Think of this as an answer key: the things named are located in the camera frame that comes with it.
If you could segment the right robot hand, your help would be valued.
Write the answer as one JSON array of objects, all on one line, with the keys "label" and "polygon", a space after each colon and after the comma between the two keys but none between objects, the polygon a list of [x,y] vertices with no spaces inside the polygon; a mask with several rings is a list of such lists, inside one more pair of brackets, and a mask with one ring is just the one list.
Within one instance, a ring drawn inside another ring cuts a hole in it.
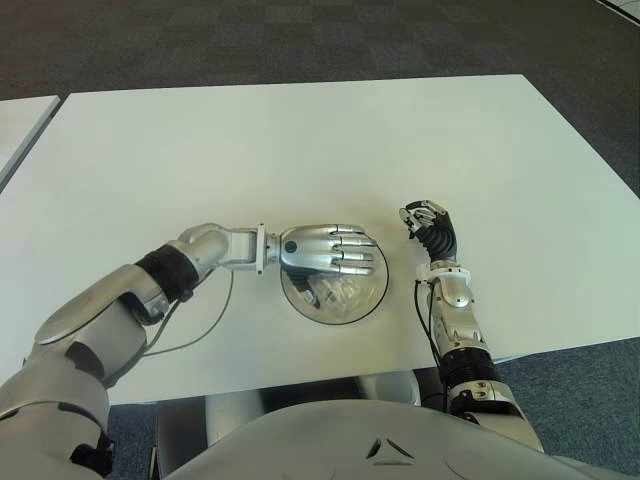
[{"label": "right robot hand", "polygon": [[457,239],[449,213],[431,200],[414,201],[399,209],[409,238],[417,240],[432,262],[457,259]]}]

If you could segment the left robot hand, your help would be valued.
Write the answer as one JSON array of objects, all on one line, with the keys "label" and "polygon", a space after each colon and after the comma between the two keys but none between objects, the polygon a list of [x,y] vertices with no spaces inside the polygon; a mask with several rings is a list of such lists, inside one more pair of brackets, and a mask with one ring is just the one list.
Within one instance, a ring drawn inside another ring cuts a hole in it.
[{"label": "left robot hand", "polygon": [[311,276],[369,276],[375,272],[370,263],[377,243],[361,226],[296,226],[271,236],[267,245],[292,285],[316,309],[320,308],[320,299],[309,283]]}]

